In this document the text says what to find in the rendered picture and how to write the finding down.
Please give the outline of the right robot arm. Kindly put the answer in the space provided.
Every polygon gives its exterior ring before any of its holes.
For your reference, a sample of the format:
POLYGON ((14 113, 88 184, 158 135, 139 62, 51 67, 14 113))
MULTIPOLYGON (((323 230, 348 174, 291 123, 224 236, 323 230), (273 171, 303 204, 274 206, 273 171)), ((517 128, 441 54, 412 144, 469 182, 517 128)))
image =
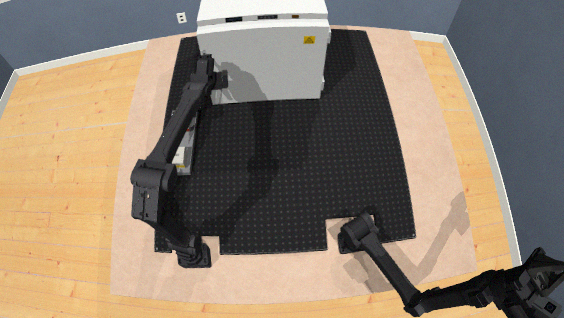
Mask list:
POLYGON ((466 305, 483 308, 491 302, 494 302, 507 318, 558 318, 562 312, 562 305, 550 297, 540 295, 532 304, 532 308, 525 308, 514 291, 506 291, 507 283, 504 283, 504 278, 510 269, 491 269, 468 281, 442 289, 438 286, 421 293, 382 246, 377 237, 379 229, 367 212, 360 213, 346 223, 338 234, 340 254, 365 251, 401 297, 405 312, 413 317, 420 317, 433 310, 466 305), (367 236, 363 238, 363 235, 367 236), (417 295, 421 296, 418 298, 417 295), (418 299, 415 300, 415 297, 418 299))

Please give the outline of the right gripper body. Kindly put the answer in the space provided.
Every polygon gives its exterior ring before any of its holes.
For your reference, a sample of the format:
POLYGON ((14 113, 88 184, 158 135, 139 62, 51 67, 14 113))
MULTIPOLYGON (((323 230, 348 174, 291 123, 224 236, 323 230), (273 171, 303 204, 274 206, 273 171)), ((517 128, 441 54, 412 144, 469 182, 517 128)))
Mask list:
POLYGON ((539 295, 543 297, 527 272, 527 267, 539 253, 546 254, 542 247, 536 248, 523 265, 511 268, 504 278, 504 283, 507 283, 506 291, 514 291, 525 308, 532 308, 539 295))

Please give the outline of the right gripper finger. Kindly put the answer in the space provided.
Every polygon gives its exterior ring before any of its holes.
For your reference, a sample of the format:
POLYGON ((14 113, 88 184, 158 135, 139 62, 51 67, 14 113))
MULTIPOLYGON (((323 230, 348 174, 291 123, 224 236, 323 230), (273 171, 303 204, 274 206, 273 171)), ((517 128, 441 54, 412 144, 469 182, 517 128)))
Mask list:
POLYGON ((531 262, 527 267, 528 274, 530 275, 531 279, 533 280, 543 297, 548 297, 564 281, 563 273, 554 282, 550 282, 550 280, 544 273, 546 271, 564 271, 564 264, 531 262))
MULTIPOLYGON (((564 264, 563 261, 559 261, 559 260, 555 260, 549 256, 546 256, 542 253, 539 253, 535 256, 535 258, 533 259, 534 262, 547 262, 547 263, 562 263, 564 264)), ((548 277, 548 279, 550 280, 550 282, 554 282, 561 274, 564 273, 564 271, 560 274, 557 274, 556 272, 553 271, 546 271, 544 272, 546 274, 546 276, 548 277)))

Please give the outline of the white cardboard cryo box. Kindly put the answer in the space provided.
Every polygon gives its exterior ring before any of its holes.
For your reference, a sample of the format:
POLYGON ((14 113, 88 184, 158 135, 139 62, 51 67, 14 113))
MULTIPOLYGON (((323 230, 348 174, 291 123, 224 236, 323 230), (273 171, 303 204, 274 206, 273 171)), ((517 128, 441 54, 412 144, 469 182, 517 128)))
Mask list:
POLYGON ((185 147, 179 147, 176 152, 172 164, 177 168, 186 168, 187 150, 185 147))

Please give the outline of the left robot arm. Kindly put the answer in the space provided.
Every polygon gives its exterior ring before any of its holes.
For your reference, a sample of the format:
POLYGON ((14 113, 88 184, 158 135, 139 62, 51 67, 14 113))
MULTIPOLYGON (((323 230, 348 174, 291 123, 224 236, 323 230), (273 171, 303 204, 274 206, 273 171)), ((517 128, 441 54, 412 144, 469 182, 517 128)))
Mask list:
POLYGON ((209 265, 208 246, 202 243, 201 235, 182 228, 163 208, 166 192, 171 192, 177 178, 176 165, 172 164, 174 156, 194 115, 212 94, 213 82, 217 81, 212 54, 203 55, 198 56, 194 81, 183 86, 181 100, 153 151, 145 160, 138 159, 130 176, 133 185, 131 217, 146 221, 173 241, 174 244, 166 238, 169 249, 176 251, 180 266, 209 265), (203 60, 205 58, 208 60, 203 60))

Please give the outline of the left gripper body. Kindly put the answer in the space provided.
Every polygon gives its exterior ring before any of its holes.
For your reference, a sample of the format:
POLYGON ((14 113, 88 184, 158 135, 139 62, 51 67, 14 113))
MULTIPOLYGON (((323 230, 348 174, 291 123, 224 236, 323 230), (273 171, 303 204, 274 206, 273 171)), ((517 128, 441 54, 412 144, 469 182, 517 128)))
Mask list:
MULTIPOLYGON (((194 73, 196 74, 196 73, 194 73)), ((193 82, 193 76, 194 74, 190 75, 190 81, 193 82)), ((222 72, 216 72, 217 74, 217 81, 213 82, 213 88, 212 90, 220 90, 222 88, 228 88, 228 76, 222 76, 222 72), (223 85, 222 85, 223 84, 223 85)))

